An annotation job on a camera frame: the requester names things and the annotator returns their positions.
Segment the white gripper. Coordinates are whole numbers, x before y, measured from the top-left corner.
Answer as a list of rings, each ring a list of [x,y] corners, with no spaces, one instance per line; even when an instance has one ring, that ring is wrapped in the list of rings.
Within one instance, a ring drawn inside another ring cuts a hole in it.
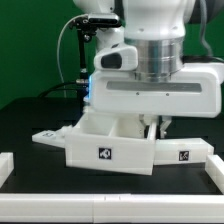
[[[157,117],[163,116],[160,137],[172,123],[170,116],[215,117],[222,107],[222,65],[186,63],[166,81],[138,80],[137,49],[129,45],[105,48],[94,58],[89,97],[94,110],[105,113],[144,114],[139,121],[144,137],[154,140]]]

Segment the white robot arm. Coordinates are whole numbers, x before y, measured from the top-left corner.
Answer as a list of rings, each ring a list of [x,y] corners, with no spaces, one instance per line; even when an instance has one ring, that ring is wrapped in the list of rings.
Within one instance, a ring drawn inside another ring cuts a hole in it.
[[[214,118],[221,112],[224,65],[185,63],[185,22],[196,0],[123,0],[120,43],[94,58],[90,110],[77,127],[87,135],[139,137],[162,117]]]

